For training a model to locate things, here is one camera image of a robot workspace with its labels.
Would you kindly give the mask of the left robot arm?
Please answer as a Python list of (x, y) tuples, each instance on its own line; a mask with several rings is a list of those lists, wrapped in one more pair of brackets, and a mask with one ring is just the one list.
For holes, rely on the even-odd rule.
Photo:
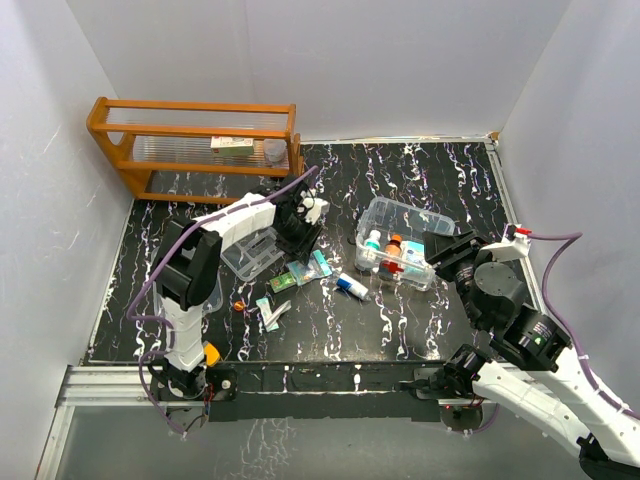
[(211, 216), (172, 221), (154, 266), (160, 312), (168, 321), (165, 355), (150, 362), (149, 372), (172, 394), (194, 399), (206, 387), (207, 363), (215, 349), (202, 339), (204, 306), (218, 286), (223, 253), (252, 234), (272, 229), (280, 250), (296, 260), (308, 258), (322, 230), (329, 202), (306, 183), (277, 193), (249, 192)]

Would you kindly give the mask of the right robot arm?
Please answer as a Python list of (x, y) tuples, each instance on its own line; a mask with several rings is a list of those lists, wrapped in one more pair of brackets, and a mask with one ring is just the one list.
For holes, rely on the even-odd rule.
[(471, 326), (491, 333), (491, 348), (543, 390), (464, 344), (436, 373), (414, 381), (416, 391), (445, 390), (490, 399), (565, 447), (591, 479), (639, 476), (639, 415), (596, 376), (568, 324), (548, 306), (526, 302), (527, 287), (509, 262), (524, 259), (537, 234), (506, 226), (501, 241), (475, 231), (426, 232), (426, 261), (452, 282)]

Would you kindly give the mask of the clear first aid box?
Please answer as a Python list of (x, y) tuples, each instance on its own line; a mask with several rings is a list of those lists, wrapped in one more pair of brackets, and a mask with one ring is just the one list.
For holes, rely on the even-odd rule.
[(378, 196), (358, 220), (355, 268), (426, 291), (435, 272), (425, 260), (423, 234), (450, 236), (454, 230), (455, 222), (445, 215)]

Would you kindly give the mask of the white blue tube bottle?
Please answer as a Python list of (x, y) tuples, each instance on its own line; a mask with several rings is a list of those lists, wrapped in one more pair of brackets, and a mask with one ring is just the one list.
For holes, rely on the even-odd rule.
[(341, 273), (338, 276), (335, 287), (338, 291), (349, 294), (360, 301), (368, 302), (371, 300), (369, 289), (346, 273)]

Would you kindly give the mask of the teal bandage packet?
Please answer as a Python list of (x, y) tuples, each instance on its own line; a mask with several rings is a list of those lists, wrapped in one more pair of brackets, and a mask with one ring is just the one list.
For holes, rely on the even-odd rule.
[(422, 243), (406, 240), (401, 243), (401, 250), (401, 261), (405, 274), (418, 274), (429, 268), (429, 264), (425, 261)]

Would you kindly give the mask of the brown medicine bottle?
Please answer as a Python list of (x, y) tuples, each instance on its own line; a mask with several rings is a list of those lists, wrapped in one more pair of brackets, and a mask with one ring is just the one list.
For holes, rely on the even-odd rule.
[(382, 266), (391, 274), (402, 272), (403, 269), (399, 265), (402, 256), (402, 237), (394, 234), (384, 249), (385, 258), (381, 262)]

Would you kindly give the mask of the clear divider tray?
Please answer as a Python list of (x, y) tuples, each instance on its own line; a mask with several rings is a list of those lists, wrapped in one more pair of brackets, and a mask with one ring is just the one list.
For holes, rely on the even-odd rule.
[(276, 231), (262, 229), (229, 246), (221, 260), (241, 280), (248, 282), (284, 256)]

